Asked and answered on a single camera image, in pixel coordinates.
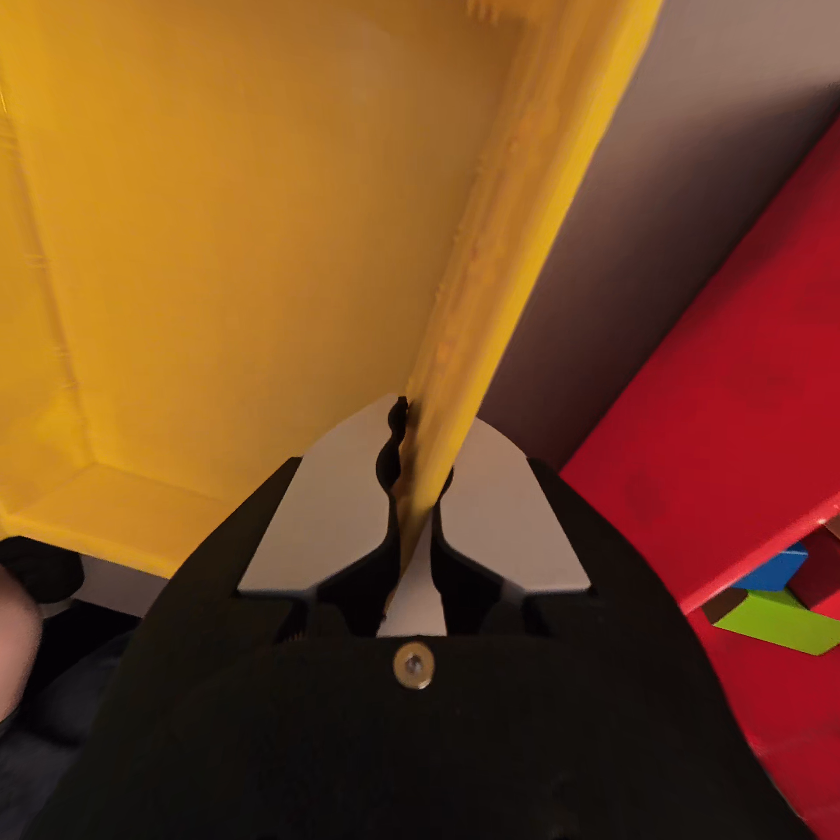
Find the red plastic bin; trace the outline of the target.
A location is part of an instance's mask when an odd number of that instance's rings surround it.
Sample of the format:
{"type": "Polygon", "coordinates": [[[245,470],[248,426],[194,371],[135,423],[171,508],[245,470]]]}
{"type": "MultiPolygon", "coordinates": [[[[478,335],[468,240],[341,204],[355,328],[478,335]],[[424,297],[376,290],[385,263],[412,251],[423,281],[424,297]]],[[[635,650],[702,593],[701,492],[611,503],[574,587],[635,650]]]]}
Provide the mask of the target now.
{"type": "Polygon", "coordinates": [[[701,607],[838,516],[838,383],[836,120],[561,470],[675,597],[818,838],[838,838],[838,648],[763,643],[701,607]]]}

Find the person's left forearm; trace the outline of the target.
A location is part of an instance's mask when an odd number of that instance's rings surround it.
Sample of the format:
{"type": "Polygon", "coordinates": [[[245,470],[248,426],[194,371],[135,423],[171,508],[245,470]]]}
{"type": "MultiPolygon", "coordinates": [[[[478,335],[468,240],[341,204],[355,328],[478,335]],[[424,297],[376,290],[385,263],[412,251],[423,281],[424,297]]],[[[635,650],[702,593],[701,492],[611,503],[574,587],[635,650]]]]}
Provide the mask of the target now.
{"type": "Polygon", "coordinates": [[[1,569],[1,721],[17,708],[39,650],[43,615],[25,588],[1,569]]]}

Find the green wooden block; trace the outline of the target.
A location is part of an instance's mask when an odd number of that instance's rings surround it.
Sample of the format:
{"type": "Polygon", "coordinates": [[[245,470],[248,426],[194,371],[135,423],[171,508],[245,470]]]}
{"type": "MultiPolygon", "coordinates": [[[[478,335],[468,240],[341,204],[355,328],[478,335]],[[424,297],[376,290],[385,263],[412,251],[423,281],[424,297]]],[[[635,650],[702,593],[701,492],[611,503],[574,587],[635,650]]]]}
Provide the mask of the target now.
{"type": "Polygon", "coordinates": [[[731,587],[701,610],[714,627],[800,653],[824,655],[839,645],[839,622],[808,610],[787,590],[731,587]]]}

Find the blue rectangular wooden block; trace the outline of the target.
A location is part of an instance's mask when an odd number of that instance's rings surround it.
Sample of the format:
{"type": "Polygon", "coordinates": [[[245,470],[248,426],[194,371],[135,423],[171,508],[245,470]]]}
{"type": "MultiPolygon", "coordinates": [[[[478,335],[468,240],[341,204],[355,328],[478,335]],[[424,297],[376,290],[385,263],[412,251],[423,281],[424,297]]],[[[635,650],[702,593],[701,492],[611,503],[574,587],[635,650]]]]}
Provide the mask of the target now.
{"type": "Polygon", "coordinates": [[[784,551],[735,581],[731,587],[756,592],[782,592],[791,578],[803,566],[809,552],[802,541],[793,543],[784,551]]]}

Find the person in dark shirt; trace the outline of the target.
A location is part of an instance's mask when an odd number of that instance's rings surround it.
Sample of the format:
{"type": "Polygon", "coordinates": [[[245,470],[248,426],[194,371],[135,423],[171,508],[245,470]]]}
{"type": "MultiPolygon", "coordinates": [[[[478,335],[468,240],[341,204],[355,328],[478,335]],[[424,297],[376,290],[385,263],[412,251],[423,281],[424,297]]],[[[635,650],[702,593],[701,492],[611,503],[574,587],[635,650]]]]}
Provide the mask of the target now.
{"type": "Polygon", "coordinates": [[[86,602],[44,621],[23,697],[2,722],[2,839],[21,838],[76,761],[140,622],[86,602]]]}

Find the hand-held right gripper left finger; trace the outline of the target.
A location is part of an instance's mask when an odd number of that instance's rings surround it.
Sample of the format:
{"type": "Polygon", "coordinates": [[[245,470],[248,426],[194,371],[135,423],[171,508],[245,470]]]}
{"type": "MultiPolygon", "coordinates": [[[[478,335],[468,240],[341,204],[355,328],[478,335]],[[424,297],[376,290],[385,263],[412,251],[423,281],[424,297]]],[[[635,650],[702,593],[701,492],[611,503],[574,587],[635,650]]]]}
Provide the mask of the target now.
{"type": "Polygon", "coordinates": [[[401,475],[407,399],[386,395],[343,420],[299,460],[238,583],[309,612],[330,606],[350,633],[374,636],[401,572],[393,488],[401,475]]]}

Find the yellow plastic bin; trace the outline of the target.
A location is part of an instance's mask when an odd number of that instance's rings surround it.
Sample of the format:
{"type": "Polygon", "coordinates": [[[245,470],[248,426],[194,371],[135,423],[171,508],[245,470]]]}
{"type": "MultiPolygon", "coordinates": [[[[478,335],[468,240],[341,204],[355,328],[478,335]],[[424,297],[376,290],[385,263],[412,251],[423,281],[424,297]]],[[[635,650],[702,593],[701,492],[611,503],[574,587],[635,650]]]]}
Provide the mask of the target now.
{"type": "Polygon", "coordinates": [[[662,2],[2,2],[2,538],[171,575],[389,393],[432,507],[662,2]]]}

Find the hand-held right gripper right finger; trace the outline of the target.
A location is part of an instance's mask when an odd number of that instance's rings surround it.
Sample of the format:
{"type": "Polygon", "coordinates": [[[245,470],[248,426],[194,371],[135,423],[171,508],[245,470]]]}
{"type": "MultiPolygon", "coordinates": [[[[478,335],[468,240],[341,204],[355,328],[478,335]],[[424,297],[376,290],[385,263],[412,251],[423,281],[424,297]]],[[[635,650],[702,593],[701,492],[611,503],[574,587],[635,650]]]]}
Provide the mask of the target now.
{"type": "Polygon", "coordinates": [[[477,634],[491,611],[592,583],[528,458],[475,420],[433,510],[430,571],[446,633],[477,634]]]}

